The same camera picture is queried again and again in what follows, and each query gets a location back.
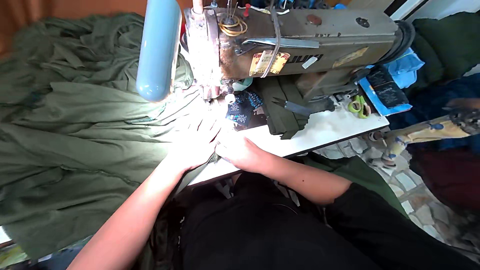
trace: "red pin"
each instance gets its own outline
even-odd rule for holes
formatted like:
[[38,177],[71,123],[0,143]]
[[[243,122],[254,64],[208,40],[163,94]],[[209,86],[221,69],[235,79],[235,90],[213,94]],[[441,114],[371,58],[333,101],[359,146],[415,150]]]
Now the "red pin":
[[250,9],[251,6],[252,5],[250,5],[250,4],[245,5],[246,9],[245,9],[245,12],[243,13],[243,17],[245,17],[245,18],[248,17],[248,10]]

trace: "hand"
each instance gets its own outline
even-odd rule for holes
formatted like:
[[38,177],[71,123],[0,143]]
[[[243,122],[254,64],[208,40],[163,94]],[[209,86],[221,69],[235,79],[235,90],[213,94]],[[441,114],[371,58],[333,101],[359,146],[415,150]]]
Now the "hand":
[[184,171],[206,163],[215,152],[214,139],[220,128],[220,121],[211,113],[197,117],[169,150],[164,161]]
[[251,140],[238,134],[227,134],[219,139],[215,152],[235,167],[260,173],[262,166],[271,154],[261,150]]

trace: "tiled floor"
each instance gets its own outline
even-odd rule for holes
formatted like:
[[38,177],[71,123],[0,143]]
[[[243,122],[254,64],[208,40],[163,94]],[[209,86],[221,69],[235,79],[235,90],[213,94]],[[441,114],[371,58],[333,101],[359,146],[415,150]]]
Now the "tiled floor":
[[[354,138],[331,145],[315,152],[329,159],[360,156],[364,161],[381,157],[383,142],[364,141]],[[422,178],[409,168],[410,154],[404,151],[396,160],[397,169],[388,170],[374,167],[394,191],[410,219],[424,231],[446,244],[480,253],[478,246],[464,228],[479,222],[473,215],[460,216],[442,204],[423,183]]]

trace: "green-handled scissors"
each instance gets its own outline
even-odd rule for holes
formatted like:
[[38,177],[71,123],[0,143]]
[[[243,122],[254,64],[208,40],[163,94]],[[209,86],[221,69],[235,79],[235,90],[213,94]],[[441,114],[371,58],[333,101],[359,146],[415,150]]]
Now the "green-handled scissors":
[[365,98],[361,95],[356,95],[355,100],[348,104],[348,110],[352,113],[359,113],[359,118],[365,119],[370,116],[372,109],[365,102]]

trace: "black shirt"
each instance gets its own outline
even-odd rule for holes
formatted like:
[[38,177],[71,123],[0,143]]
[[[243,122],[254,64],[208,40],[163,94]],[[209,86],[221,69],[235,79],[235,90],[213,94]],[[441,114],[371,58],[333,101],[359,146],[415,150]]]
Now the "black shirt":
[[288,198],[251,190],[200,203],[181,229],[183,268],[478,269],[358,184],[325,216],[332,228]]

